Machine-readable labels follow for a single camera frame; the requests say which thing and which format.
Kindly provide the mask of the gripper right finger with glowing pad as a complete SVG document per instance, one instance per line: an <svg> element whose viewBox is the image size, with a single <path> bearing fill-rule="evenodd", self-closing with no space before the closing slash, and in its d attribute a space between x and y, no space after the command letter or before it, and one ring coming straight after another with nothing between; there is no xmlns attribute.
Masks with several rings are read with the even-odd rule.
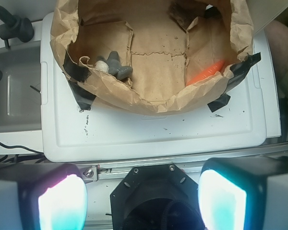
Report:
<svg viewBox="0 0 288 230"><path fill-rule="evenodd" d="M209 230L288 230L288 156L210 158L198 201Z"/></svg>

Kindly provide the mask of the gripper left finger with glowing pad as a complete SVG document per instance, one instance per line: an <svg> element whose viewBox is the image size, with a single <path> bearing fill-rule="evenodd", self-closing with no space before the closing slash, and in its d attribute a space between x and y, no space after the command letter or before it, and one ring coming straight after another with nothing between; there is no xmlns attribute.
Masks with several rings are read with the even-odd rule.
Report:
<svg viewBox="0 0 288 230"><path fill-rule="evenodd" d="M87 188L71 163L0 163L0 230L81 230Z"/></svg>

